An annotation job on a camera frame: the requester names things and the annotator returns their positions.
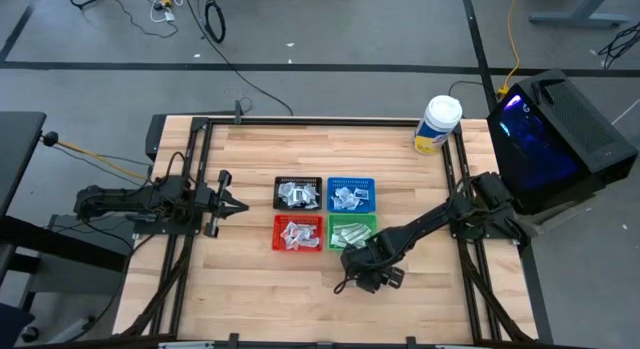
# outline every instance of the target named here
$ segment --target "yellow label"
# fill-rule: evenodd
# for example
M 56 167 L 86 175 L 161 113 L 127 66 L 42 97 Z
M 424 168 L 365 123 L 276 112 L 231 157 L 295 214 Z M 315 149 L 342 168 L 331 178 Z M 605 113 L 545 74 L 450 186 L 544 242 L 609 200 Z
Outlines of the yellow label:
M 434 147 L 433 140 L 434 138 L 416 135 L 413 139 L 413 147 L 421 154 L 435 154 L 438 152 L 438 147 Z

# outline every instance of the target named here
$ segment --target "black bin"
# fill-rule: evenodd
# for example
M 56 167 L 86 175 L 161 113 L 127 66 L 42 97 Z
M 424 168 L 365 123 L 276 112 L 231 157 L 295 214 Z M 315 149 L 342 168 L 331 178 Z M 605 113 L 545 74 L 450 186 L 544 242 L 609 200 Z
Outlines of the black bin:
M 316 191 L 318 192 L 318 195 L 316 197 L 316 201 L 318 202 L 318 207 L 317 208 L 312 208 L 312 209 L 306 209 L 304 207 L 304 203 L 298 206 L 293 206 L 293 207 L 289 207 L 287 205 L 287 203 L 285 203 L 279 196 L 278 196 L 278 188 L 280 187 L 280 184 L 284 184 L 284 183 L 295 183 L 296 185 L 299 186 L 305 186 L 307 184 L 311 184 L 313 185 L 313 187 L 316 189 Z M 275 185 L 273 186 L 273 209 L 279 209 L 279 210 L 301 210 L 301 211 L 311 211 L 311 210 L 320 210 L 322 209 L 322 178 L 313 178 L 313 177 L 276 177 L 276 182 Z

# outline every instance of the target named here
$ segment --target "wooden tabletop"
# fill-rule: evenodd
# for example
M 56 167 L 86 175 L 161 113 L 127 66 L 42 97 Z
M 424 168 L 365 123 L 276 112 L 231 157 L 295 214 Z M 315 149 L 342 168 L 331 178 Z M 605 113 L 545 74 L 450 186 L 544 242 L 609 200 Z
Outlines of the wooden tabletop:
M 164 175 L 173 152 L 185 150 L 190 122 L 188 116 L 167 118 L 155 176 Z M 472 175 L 496 171 L 486 122 L 465 120 L 462 127 Z M 446 227 L 419 241 L 398 264 L 406 271 L 402 288 L 376 294 L 351 285 L 333 294 L 344 276 L 338 252 L 271 250 L 276 176 L 322 177 L 325 194 L 329 176 L 374 178 L 379 228 L 404 225 L 441 204 L 448 196 L 442 156 L 417 154 L 412 133 L 394 127 L 215 126 L 206 177 L 216 187 L 218 172 L 231 172 L 230 192 L 251 209 L 220 221 L 217 239 L 195 240 L 179 338 L 227 340 L 235 332 L 251 341 L 403 343 L 415 336 L 419 343 L 471 343 L 457 246 Z M 458 167 L 455 148 L 453 153 Z M 180 170 L 174 164 L 171 171 Z M 319 215 L 326 218 L 325 206 Z M 153 238 L 131 260 L 114 333 L 131 325 L 156 291 L 166 240 Z M 537 337 L 517 248 L 507 240 L 485 246 L 496 296 L 523 331 Z M 488 338 L 484 302 L 477 297 Z

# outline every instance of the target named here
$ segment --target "black desk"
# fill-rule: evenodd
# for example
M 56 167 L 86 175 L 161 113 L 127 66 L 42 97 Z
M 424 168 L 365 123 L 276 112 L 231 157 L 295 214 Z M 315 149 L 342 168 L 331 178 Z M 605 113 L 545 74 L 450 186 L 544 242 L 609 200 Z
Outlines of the black desk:
M 126 262 L 126 255 L 121 253 L 6 215 L 38 144 L 45 118 L 44 113 L 37 112 L 0 112 L 0 285 L 8 270 L 34 274 L 38 269 L 40 259 L 15 253 L 17 247 L 117 272 L 124 269 Z
M 0 217 L 9 209 L 45 118 L 44 113 L 37 112 L 0 112 Z

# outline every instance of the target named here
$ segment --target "green bin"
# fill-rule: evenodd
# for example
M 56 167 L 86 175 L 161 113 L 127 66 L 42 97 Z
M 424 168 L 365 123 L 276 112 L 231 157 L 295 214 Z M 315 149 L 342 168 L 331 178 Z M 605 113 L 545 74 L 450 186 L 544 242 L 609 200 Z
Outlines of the green bin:
M 331 245 L 333 226 L 353 223 L 368 226 L 372 231 L 371 235 L 378 231 L 378 219 L 374 214 L 329 214 L 329 221 L 327 222 L 327 248 L 329 248 L 329 250 L 342 251 L 342 249 L 344 249 L 336 245 Z

